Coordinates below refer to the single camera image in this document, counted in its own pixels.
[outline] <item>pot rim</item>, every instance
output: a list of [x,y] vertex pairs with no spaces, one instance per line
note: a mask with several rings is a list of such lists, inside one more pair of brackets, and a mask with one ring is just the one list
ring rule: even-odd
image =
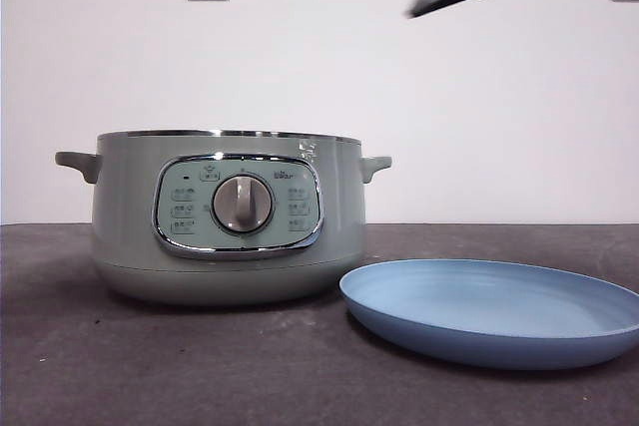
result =
[[266,137],[278,139],[314,139],[361,145],[358,139],[333,135],[300,134],[295,132],[266,132],[260,130],[134,130],[110,132],[98,136],[98,140],[122,137]]

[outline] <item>dark gray table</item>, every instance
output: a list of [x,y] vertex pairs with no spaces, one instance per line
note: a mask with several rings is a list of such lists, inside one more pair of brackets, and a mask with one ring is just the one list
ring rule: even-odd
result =
[[[573,371],[455,365],[369,334],[338,291],[185,309],[109,292],[85,224],[2,228],[3,425],[639,424],[639,349]],[[365,262],[476,257],[639,290],[639,225],[370,225]]]

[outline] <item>control panel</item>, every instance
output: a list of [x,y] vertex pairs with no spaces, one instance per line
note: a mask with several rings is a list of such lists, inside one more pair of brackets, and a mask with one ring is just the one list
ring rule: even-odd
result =
[[317,239],[320,183],[301,159],[243,154],[179,158],[160,174],[153,219],[161,243],[177,255],[259,257]]

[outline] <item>cooker pot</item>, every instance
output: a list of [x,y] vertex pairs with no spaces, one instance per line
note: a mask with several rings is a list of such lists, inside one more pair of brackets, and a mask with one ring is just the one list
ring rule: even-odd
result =
[[92,255],[108,285],[176,304],[250,304],[333,284],[363,256],[363,185],[391,165],[358,140],[254,131],[98,137],[56,154],[95,184]]

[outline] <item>control knob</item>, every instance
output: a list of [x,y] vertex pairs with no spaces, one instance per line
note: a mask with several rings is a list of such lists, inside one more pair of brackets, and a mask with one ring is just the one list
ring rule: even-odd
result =
[[262,226],[271,215],[271,193],[260,180],[237,175],[225,180],[213,195],[213,212],[218,221],[237,233]]

